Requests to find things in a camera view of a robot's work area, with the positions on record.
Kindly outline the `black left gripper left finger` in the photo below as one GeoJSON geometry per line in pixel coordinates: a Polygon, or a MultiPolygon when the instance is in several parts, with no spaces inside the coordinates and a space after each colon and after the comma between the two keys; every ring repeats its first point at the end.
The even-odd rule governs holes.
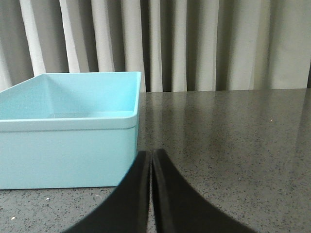
{"type": "Polygon", "coordinates": [[[145,233],[150,197],[150,163],[139,151],[123,180],[95,210],[66,233],[145,233]]]}

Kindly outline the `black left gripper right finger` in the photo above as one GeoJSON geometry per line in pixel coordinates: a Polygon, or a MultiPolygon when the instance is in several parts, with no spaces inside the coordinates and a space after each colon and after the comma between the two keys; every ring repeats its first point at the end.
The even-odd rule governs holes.
{"type": "Polygon", "coordinates": [[[252,233],[204,199],[179,173],[164,149],[152,153],[152,197],[159,233],[252,233]]]}

